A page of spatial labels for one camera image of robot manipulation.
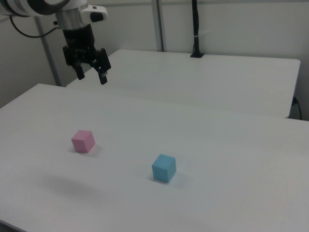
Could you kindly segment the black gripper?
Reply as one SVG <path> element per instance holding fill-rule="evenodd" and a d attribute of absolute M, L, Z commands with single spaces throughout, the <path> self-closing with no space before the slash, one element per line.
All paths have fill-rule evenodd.
<path fill-rule="evenodd" d="M 66 64 L 73 67 L 77 78 L 84 78 L 81 63 L 91 63 L 97 71 L 102 85 L 108 82 L 107 73 L 111 64 L 104 48 L 96 50 L 94 47 L 94 34 L 91 25 L 79 29 L 63 30 L 67 45 L 63 47 Z"/>

